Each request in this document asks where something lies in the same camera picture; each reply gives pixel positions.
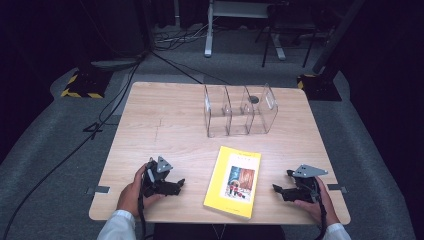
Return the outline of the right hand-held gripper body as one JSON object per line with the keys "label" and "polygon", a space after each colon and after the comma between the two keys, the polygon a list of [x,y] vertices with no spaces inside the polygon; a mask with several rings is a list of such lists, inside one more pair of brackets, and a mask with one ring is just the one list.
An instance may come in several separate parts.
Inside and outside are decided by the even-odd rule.
{"label": "right hand-held gripper body", "polygon": [[293,174],[296,188],[291,189],[291,201],[302,200],[316,203],[320,199],[320,188],[317,176],[326,175],[327,170],[301,164]]}

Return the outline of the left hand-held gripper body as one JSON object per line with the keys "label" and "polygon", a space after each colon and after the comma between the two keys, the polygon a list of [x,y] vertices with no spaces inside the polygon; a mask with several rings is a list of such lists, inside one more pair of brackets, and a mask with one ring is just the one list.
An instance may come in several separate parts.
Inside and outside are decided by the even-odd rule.
{"label": "left hand-held gripper body", "polygon": [[162,156],[159,156],[157,160],[150,158],[144,172],[141,193],[145,197],[150,197],[154,194],[165,195],[167,190],[180,188],[177,186],[177,182],[166,180],[171,169],[171,164]]}

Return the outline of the yellow book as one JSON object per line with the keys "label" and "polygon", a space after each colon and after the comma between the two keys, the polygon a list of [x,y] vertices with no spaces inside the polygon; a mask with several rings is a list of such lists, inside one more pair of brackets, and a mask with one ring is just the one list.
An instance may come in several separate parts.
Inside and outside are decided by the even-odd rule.
{"label": "yellow book", "polygon": [[260,153],[221,146],[203,205],[250,219],[260,162]]}

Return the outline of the clear acrylic file organizer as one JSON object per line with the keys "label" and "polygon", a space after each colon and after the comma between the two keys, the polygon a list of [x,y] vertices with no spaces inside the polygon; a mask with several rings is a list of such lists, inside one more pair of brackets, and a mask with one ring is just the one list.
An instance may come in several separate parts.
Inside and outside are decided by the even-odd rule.
{"label": "clear acrylic file organizer", "polygon": [[[250,96],[257,96],[259,103],[250,103]],[[204,117],[209,138],[267,134],[277,114],[278,103],[268,84],[204,87]]]}

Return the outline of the person's right hand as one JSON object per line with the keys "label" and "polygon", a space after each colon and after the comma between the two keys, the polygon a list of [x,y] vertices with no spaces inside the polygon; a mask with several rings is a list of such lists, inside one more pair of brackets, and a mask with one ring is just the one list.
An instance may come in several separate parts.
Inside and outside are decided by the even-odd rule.
{"label": "person's right hand", "polygon": [[[339,223],[340,220],[335,212],[332,200],[327,192],[323,181],[319,177],[316,177],[316,180],[320,188],[322,205],[324,206],[326,211],[326,225],[330,226],[332,224]],[[318,224],[322,223],[321,208],[318,203],[309,203],[301,200],[295,200],[294,204],[297,207],[306,211]]]}

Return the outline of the person's left hand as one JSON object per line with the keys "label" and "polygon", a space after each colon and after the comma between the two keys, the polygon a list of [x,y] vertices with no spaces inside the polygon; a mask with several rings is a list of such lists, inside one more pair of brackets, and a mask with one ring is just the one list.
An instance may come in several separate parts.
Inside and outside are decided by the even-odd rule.
{"label": "person's left hand", "polygon": [[117,210],[131,213],[135,218],[139,217],[138,199],[145,168],[146,165],[142,165],[135,173],[133,181],[121,191],[116,207]]}

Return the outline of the black yellow striped stand base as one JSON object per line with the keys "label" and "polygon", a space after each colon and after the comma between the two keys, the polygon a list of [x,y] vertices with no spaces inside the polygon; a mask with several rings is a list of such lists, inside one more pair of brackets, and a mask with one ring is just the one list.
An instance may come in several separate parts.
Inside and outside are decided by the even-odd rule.
{"label": "black yellow striped stand base", "polygon": [[75,71],[62,91],[61,96],[94,99],[104,98],[112,75],[112,72],[103,70],[93,70],[92,72]]}
{"label": "black yellow striped stand base", "polygon": [[302,74],[297,77],[297,87],[304,91],[309,101],[341,101],[335,84],[320,75]]}

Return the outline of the grey metal pole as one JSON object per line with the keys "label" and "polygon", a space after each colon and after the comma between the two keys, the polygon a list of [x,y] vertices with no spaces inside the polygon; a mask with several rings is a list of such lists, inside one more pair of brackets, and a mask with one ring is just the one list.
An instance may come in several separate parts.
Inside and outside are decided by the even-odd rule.
{"label": "grey metal pole", "polygon": [[365,0],[353,1],[346,15],[341,19],[339,26],[330,38],[329,43],[314,64],[312,68],[314,73],[322,74],[325,70],[330,70],[338,62],[337,57],[339,56],[339,49],[342,46],[343,36],[348,31],[364,2]]}

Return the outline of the black metal chair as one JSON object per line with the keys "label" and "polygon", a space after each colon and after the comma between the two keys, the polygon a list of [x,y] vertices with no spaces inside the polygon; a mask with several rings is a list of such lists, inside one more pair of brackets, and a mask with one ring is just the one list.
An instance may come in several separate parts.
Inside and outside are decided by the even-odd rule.
{"label": "black metal chair", "polygon": [[297,43],[300,42],[302,36],[311,36],[303,62],[303,65],[306,65],[318,32],[318,27],[312,18],[312,0],[275,0],[267,6],[266,14],[266,24],[256,37],[256,41],[258,41],[262,34],[266,36],[262,66],[265,66],[270,42],[279,39],[280,34],[296,35],[294,42]]}

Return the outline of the black stand column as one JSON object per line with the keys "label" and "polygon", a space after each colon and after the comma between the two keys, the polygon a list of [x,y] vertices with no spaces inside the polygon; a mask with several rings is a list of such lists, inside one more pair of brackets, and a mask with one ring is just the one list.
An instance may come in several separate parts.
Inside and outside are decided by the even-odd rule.
{"label": "black stand column", "polygon": [[142,0],[78,0],[78,3],[115,62],[136,65],[144,60],[149,36]]}

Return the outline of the grey table edge bracket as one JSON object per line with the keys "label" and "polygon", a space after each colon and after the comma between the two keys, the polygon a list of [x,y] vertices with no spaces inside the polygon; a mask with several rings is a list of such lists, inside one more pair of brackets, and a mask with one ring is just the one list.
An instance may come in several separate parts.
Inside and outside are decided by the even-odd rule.
{"label": "grey table edge bracket", "polygon": [[348,193],[347,188],[339,184],[327,184],[327,187],[329,191],[340,191],[343,194]]}
{"label": "grey table edge bracket", "polygon": [[109,190],[110,190],[110,187],[108,186],[88,187],[85,191],[85,194],[87,195],[95,195],[96,193],[108,194]]}

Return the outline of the white desk frame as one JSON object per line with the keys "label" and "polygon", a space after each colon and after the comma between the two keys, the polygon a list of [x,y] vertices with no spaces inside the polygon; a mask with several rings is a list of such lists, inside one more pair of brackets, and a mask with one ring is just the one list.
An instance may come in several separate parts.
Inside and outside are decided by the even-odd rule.
{"label": "white desk frame", "polygon": [[269,3],[209,0],[204,56],[207,58],[212,56],[213,21],[215,17],[266,19],[268,6]]}

